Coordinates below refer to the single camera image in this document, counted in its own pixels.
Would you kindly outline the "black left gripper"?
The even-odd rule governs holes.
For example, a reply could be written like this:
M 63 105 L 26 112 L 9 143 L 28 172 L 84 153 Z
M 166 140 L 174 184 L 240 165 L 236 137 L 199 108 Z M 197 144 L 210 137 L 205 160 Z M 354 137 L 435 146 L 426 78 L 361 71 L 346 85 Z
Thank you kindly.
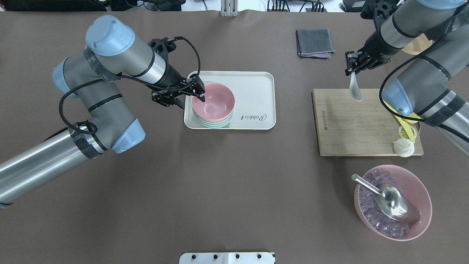
M 154 52 L 156 52 L 160 57 L 166 62 L 166 71 L 163 74 L 161 80 L 156 82 L 155 85 L 164 87 L 164 88 L 182 88 L 186 85 L 185 78 L 182 77 L 177 70 L 175 70 L 169 64 L 169 53 L 176 50 L 177 46 L 174 43 L 175 40 L 168 39 L 152 39 L 148 45 L 151 47 Z M 188 93 L 191 96 L 197 97 L 201 102 L 205 102 L 206 98 L 204 96 L 206 89 L 204 87 L 204 82 L 201 80 L 199 75 L 191 75 L 188 79 Z M 173 91 L 173 90 L 156 90 L 152 88 L 151 99 L 164 107 L 169 106 L 178 106 L 181 109 L 184 109 L 184 103 L 178 99 L 178 96 L 183 95 L 184 92 Z

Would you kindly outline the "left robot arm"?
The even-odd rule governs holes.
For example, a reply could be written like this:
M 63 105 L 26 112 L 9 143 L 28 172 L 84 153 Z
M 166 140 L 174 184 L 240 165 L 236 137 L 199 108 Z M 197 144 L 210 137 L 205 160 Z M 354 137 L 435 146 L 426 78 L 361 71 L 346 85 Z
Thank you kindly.
M 1 209 L 106 150 L 122 153 L 145 139 L 145 132 L 116 82 L 126 78 L 151 89 L 163 106 L 183 103 L 181 95 L 204 102 L 199 72 L 182 77 L 169 64 L 169 52 L 184 37 L 145 43 L 112 15 L 97 18 L 82 52 L 67 57 L 52 73 L 63 92 L 59 102 L 65 128 L 34 148 L 1 164 Z

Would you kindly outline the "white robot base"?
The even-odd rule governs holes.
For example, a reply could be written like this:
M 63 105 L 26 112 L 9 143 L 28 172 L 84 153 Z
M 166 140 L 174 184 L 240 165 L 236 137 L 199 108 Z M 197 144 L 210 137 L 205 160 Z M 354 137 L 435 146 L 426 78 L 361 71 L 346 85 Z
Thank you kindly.
M 179 264 L 275 264 L 271 252 L 205 252 L 183 253 Z

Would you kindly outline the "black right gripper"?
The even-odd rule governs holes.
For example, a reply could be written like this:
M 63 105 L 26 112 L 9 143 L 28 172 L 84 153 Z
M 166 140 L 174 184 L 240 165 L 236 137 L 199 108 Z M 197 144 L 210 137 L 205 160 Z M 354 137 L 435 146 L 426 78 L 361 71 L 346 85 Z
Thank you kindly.
M 345 52 L 346 76 L 384 65 L 390 62 L 398 49 L 402 48 L 402 31 L 394 17 L 394 12 L 399 7 L 398 3 L 398 0 L 367 0 L 365 2 L 361 17 L 372 19 L 376 31 L 368 37 L 360 50 Z

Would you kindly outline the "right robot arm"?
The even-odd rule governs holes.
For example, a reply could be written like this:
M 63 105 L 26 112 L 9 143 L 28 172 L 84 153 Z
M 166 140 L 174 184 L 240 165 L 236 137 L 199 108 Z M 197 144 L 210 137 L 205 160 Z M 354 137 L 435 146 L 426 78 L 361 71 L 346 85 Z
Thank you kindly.
M 372 70 L 420 35 L 433 44 L 403 63 L 406 69 L 390 84 L 386 78 L 379 98 L 391 114 L 434 128 L 464 153 L 469 144 L 468 102 L 446 84 L 468 67 L 468 2 L 465 0 L 367 0 L 361 17 L 372 19 L 375 32 L 357 52 L 347 52 L 347 76 Z

